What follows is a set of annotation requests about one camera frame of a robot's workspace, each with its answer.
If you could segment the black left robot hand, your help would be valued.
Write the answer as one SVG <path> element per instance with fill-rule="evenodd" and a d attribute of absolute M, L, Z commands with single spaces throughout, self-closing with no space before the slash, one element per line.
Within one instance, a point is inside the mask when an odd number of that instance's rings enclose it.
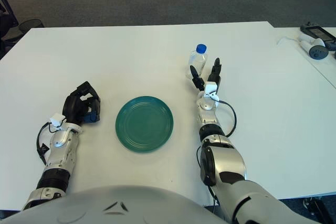
<path fill-rule="evenodd" d="M 62 114 L 68 123 L 79 126 L 100 121 L 100 98 L 88 81 L 67 96 Z"/>

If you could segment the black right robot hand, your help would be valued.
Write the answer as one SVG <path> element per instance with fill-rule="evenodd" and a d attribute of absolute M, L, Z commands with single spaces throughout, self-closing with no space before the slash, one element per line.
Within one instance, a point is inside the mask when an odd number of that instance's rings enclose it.
<path fill-rule="evenodd" d="M 221 81 L 221 77 L 220 77 L 220 73 L 221 73 L 221 69 L 222 69 L 222 65 L 220 63 L 220 59 L 216 58 L 214 65 L 212 66 L 212 70 L 210 75 L 208 76 L 207 81 L 209 82 L 215 82 L 217 84 L 217 90 L 219 88 L 220 85 L 220 81 Z M 204 91 L 205 90 L 205 82 L 204 80 L 199 76 L 199 74 L 197 73 L 195 67 L 193 65 L 190 65 L 190 72 L 192 74 L 192 81 L 195 85 L 195 87 L 197 89 L 199 89 L 200 91 Z"/>

